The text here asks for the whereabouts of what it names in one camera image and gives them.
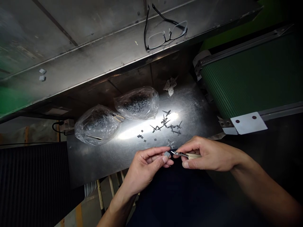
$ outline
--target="eyeglasses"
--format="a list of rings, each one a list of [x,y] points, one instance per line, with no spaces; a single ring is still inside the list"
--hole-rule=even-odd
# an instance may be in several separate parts
[[[156,49],[156,48],[162,46],[166,42],[169,42],[171,40],[177,39],[177,38],[185,35],[185,33],[187,32],[187,21],[178,23],[174,20],[167,19],[156,9],[154,4],[152,4],[152,7],[162,17],[163,20],[173,23],[173,24],[175,24],[175,26],[172,31],[169,29],[169,39],[168,40],[166,40],[165,31],[159,32],[148,38],[147,46],[146,46],[146,26],[147,26],[148,14],[149,14],[149,5],[148,5],[146,23],[145,23],[145,28],[144,28],[144,45],[145,45],[146,50]]]

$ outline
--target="dark pants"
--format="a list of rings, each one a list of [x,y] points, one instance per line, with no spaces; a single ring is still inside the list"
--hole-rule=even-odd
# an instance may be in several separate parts
[[[236,207],[203,170],[182,167],[181,158],[161,168],[141,192],[127,226],[261,226],[253,210]]]

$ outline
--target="person's right hand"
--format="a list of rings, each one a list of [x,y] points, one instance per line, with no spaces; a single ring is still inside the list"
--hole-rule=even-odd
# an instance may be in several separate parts
[[[216,171],[229,171],[235,165],[240,164],[249,156],[243,151],[203,137],[194,136],[191,140],[182,145],[177,152],[200,154],[201,158],[187,159],[182,158],[182,165],[186,169],[203,169]]]

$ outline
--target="fingernail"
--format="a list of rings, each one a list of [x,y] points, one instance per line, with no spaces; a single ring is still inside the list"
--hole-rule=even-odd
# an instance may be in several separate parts
[[[188,162],[182,162],[182,166],[184,169],[189,169]]]
[[[165,156],[165,155],[162,156],[162,159],[163,159],[163,162],[164,162],[164,163],[166,163],[166,162],[168,161],[168,157]]]

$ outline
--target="eyeglass temple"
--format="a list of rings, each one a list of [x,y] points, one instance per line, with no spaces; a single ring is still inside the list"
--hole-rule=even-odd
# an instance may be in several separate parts
[[[160,15],[160,17],[162,17],[163,20],[166,20],[166,21],[168,21],[168,22],[170,22],[170,23],[173,23],[173,24],[177,25],[177,27],[179,27],[179,28],[185,30],[185,27],[182,26],[182,25],[179,25],[178,22],[176,22],[176,21],[174,21],[174,20],[171,20],[171,19],[165,18],[165,17],[157,10],[157,8],[155,7],[154,3],[152,4],[152,8]]]
[[[146,26],[147,26],[148,15],[149,15],[149,5],[147,5],[147,15],[146,15],[146,21],[145,21],[145,28],[144,28],[144,45],[145,45],[146,50],[147,50],[147,46],[146,46]]]

